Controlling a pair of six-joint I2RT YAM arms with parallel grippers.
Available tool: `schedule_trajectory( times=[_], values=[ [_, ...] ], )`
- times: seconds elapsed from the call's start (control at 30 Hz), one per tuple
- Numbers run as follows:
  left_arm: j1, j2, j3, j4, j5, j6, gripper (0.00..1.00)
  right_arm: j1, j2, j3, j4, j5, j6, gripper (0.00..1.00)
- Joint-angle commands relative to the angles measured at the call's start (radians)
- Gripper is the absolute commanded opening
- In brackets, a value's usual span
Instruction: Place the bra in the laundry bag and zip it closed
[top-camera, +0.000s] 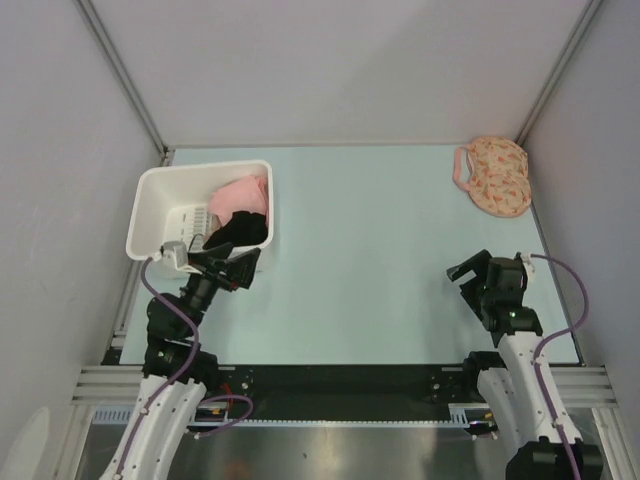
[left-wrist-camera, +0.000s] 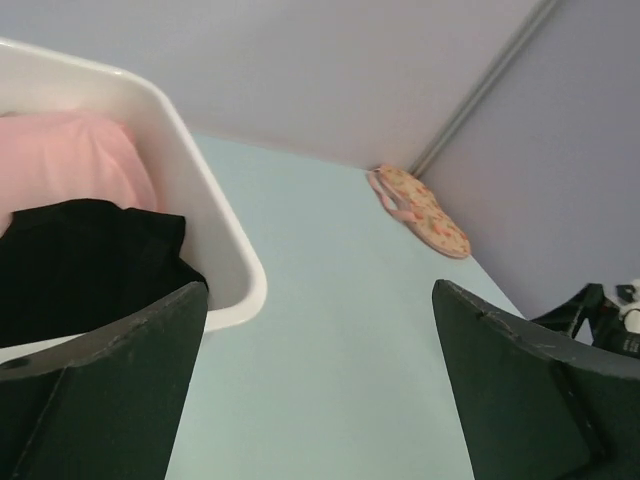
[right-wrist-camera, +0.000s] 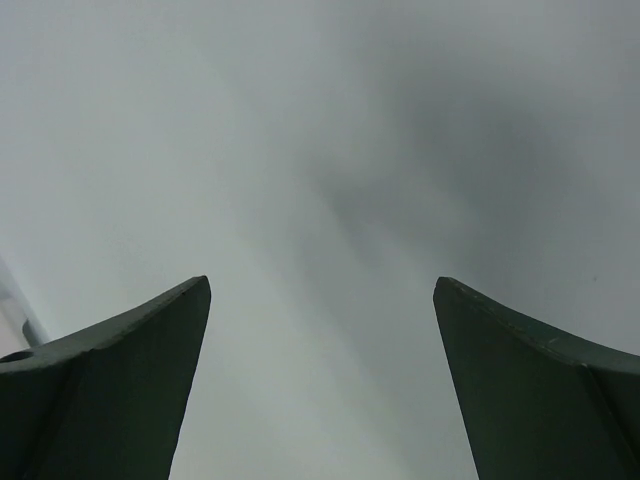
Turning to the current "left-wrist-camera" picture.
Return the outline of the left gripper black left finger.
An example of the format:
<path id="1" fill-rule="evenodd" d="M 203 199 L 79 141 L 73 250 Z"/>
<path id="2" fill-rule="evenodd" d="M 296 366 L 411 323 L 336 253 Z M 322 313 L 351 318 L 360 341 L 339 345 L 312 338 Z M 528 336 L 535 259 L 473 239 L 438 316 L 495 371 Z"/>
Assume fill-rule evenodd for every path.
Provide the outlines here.
<path id="1" fill-rule="evenodd" d="M 2 363 L 2 478 L 164 478 L 207 297 L 192 282 L 133 315 Z"/>

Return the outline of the floral mesh laundry bag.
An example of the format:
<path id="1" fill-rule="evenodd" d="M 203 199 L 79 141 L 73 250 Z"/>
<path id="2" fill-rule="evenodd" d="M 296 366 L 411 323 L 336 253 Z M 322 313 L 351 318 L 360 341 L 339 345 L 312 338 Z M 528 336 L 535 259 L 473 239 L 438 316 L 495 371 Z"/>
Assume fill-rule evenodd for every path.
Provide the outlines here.
<path id="1" fill-rule="evenodd" d="M 424 244 L 453 259 L 471 255 L 466 234 L 417 178 L 397 167 L 381 165 L 367 173 L 367 180 L 384 210 Z"/>

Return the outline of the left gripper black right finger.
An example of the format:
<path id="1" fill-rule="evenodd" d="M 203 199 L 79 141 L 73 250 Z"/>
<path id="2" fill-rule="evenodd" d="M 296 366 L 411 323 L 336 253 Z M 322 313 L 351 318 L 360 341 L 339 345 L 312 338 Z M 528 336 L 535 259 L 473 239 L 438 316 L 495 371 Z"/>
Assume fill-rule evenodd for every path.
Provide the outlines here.
<path id="1" fill-rule="evenodd" d="M 510 314 L 449 280 L 437 332 L 478 479 L 635 479 L 639 358 Z"/>

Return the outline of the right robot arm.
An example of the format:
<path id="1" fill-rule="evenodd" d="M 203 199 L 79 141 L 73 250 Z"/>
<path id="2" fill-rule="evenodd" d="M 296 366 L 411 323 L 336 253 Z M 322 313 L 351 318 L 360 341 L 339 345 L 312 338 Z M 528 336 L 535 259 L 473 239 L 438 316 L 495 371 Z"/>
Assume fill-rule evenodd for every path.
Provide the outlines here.
<path id="1" fill-rule="evenodd" d="M 589 283 L 532 322 L 571 339 L 587 322 L 593 347 L 638 359 L 639 280 L 617 285 L 614 299 L 606 295 L 602 284 Z"/>

